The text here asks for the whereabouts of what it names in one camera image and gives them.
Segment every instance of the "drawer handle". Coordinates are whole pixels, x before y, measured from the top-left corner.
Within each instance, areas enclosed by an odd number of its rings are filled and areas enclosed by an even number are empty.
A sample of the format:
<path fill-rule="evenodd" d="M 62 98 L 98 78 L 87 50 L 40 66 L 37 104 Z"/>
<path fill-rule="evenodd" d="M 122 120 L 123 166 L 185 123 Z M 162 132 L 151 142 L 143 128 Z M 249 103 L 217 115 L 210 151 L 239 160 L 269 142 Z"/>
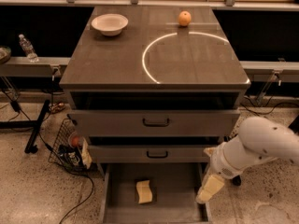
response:
<path fill-rule="evenodd" d="M 147 151 L 147 156 L 149 159 L 165 159 L 168 157 L 168 151 L 166 151 L 164 155 L 150 155 L 150 153 Z"/>
<path fill-rule="evenodd" d="M 170 119 L 167 118 L 164 122 L 151 122 L 146 119 L 142 119 L 143 125 L 147 127 L 167 127 Z"/>

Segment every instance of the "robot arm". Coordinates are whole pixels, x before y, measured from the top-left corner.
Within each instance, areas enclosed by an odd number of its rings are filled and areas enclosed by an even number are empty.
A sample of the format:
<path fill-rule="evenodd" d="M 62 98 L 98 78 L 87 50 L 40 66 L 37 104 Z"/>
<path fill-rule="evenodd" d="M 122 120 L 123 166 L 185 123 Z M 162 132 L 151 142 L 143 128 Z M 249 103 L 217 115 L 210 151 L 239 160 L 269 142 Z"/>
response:
<path fill-rule="evenodd" d="M 205 203 L 223 186 L 224 179 L 232 179 L 253 165 L 281 158 L 299 164 L 299 136 L 291 129 L 269 119 L 245 119 L 238 136 L 215 148 L 208 148 L 208 169 L 196 201 Z"/>

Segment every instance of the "black basket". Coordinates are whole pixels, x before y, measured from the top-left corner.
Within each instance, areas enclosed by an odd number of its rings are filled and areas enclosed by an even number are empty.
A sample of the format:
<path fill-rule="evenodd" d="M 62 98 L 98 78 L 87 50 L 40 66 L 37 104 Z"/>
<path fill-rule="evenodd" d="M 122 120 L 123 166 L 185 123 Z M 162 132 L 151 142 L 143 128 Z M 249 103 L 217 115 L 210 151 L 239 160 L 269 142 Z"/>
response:
<path fill-rule="evenodd" d="M 82 163 L 80 150 L 72 148 L 68 144 L 68 137 L 74 131 L 75 127 L 72 120 L 64 119 L 52 147 L 53 151 L 50 153 L 49 162 L 60 164 L 69 171 L 86 171 L 86 166 Z"/>

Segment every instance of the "sponge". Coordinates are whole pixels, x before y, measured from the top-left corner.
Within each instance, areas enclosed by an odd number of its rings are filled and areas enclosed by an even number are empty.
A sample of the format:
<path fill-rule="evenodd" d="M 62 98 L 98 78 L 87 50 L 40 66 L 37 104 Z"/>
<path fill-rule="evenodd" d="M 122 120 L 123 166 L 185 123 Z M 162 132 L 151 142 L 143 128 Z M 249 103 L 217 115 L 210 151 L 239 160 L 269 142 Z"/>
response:
<path fill-rule="evenodd" d="M 149 180 L 137 182 L 136 189 L 139 196 L 139 204 L 152 202 L 152 192 L 150 190 Z"/>

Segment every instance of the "concrete floor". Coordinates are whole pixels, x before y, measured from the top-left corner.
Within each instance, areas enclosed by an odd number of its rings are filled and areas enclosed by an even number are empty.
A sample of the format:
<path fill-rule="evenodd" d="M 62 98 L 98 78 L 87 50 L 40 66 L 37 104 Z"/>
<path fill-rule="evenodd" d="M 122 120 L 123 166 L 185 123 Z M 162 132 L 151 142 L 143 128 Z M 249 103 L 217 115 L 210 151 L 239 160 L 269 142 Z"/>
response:
<path fill-rule="evenodd" d="M 1 121 L 16 116 L 5 97 L 0 99 Z M 250 107 L 257 112 L 270 111 L 268 107 Z M 288 102 L 299 105 L 298 99 Z M 30 119 L 37 119 L 42 102 L 20 100 L 22 110 Z M 252 116 L 244 107 L 232 135 L 242 119 Z M 42 124 L 40 135 L 53 145 L 62 121 L 70 108 L 51 115 Z M 299 115 L 295 105 L 281 105 L 267 115 L 269 119 L 286 126 Z M 27 120 L 20 114 L 14 120 Z M 40 137 L 36 139 L 36 154 L 25 154 L 24 149 L 31 132 L 0 130 L 0 223 L 9 224 L 53 224 L 91 192 L 89 179 L 66 173 L 61 167 L 49 163 L 50 152 Z M 63 223 L 98 223 L 103 178 L 97 172 L 91 173 L 94 191 L 91 198 L 74 210 Z M 209 202 L 213 223 L 258 224 L 299 223 L 299 167 L 277 160 L 247 169 L 242 175 L 242 185 L 236 187 L 230 181 Z"/>

